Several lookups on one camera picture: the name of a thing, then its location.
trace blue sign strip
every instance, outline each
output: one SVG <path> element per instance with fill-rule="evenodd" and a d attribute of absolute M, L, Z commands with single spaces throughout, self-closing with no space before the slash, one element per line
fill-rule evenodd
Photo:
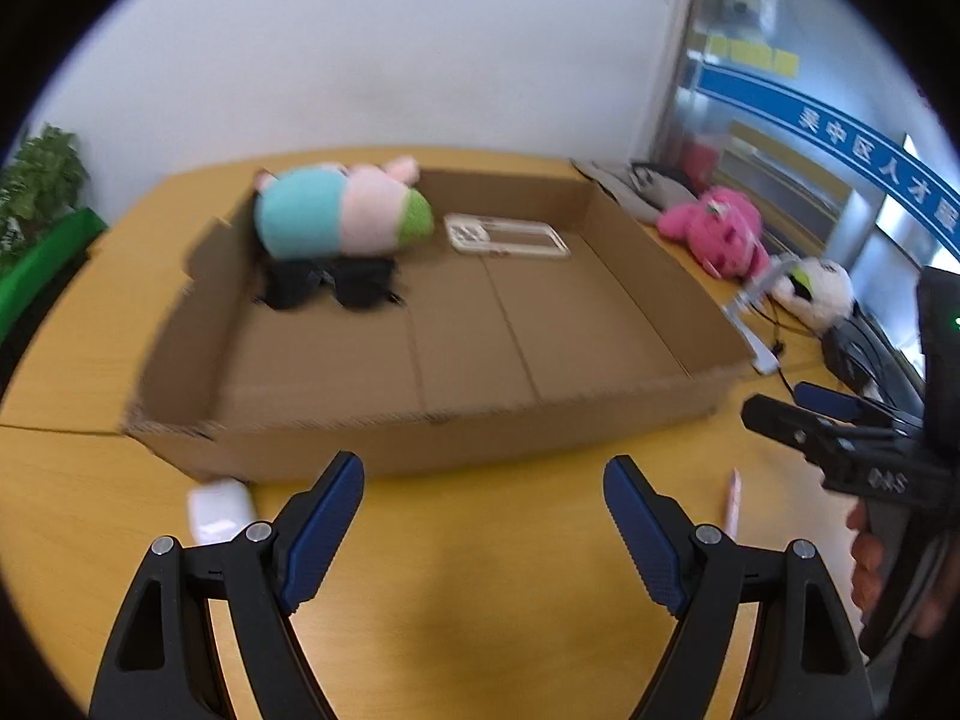
<path fill-rule="evenodd" d="M 899 199 L 960 260 L 960 196 L 880 132 L 819 100 L 749 73 L 704 65 L 696 90 L 814 143 Z"/>

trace blue plush body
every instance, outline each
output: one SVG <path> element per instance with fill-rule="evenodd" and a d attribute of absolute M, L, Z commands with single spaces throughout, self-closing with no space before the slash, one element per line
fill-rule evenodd
<path fill-rule="evenodd" d="M 307 260 L 340 251 L 340 213 L 347 177 L 301 167 L 261 191 L 254 215 L 260 240 L 278 260 Z"/>

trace wooden table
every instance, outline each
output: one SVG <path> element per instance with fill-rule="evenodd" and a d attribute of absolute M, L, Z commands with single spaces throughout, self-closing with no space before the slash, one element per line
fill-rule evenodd
<path fill-rule="evenodd" d="M 569 175 L 563 162 L 411 149 L 428 166 Z M 0 569 L 42 651 L 84 706 L 117 608 L 155 536 L 184 543 L 193 484 L 115 426 L 176 292 L 182 258 L 213 215 L 227 215 L 255 167 L 331 158 L 379 161 L 395 149 L 288 155 L 165 181 L 98 242 L 43 325 L 0 410 Z M 718 300 L 713 282 L 670 247 Z M 772 329 L 751 319 L 763 338 Z M 786 375 L 837 381 L 811 338 L 784 333 Z M 819 471 L 747 433 L 747 376 L 709 419 L 644 437 L 512 464 L 381 479 L 367 494 L 317 599 L 294 624 L 330 702 L 359 718 L 626 718 L 672 630 L 646 596 L 601 495 L 605 461 L 628 452 L 694 521 L 719 521 L 728 476 L 744 483 L 739 540 L 820 548 L 847 600 L 850 501 Z M 273 517 L 294 485 L 254 490 Z M 258 717 L 226 605 L 214 617 L 238 716 Z M 752 613 L 738 619 L 711 717 L 736 699 Z"/>

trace pig plush toy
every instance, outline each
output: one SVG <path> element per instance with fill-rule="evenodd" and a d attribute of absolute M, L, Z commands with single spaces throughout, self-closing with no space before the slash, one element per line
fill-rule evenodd
<path fill-rule="evenodd" d="M 263 247 L 275 260 L 389 255 L 433 232 L 433 212 L 411 186 L 412 157 L 383 167 L 323 164 L 256 177 L 253 211 Z"/>
<path fill-rule="evenodd" d="M 752 278 L 770 265 L 760 211 L 742 191 L 711 187 L 699 202 L 662 214 L 656 229 L 669 241 L 685 241 L 713 278 Z"/>

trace blue gripper pad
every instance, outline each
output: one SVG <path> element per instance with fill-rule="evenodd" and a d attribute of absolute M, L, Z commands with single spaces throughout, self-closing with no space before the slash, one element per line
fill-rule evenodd
<path fill-rule="evenodd" d="M 603 492 L 613 522 L 634 559 L 650 600 L 679 617 L 689 599 L 680 580 L 677 551 L 617 458 L 604 469 Z"/>
<path fill-rule="evenodd" d="M 286 613 L 294 613 L 301 603 L 317 594 L 360 507 L 363 487 L 363 464 L 357 456 L 350 455 L 290 547 L 286 581 L 280 589 L 280 603 Z"/>
<path fill-rule="evenodd" d="M 841 422 L 853 422 L 860 415 L 860 401 L 823 386 L 800 382 L 793 389 L 793 401 L 802 409 L 832 416 Z"/>

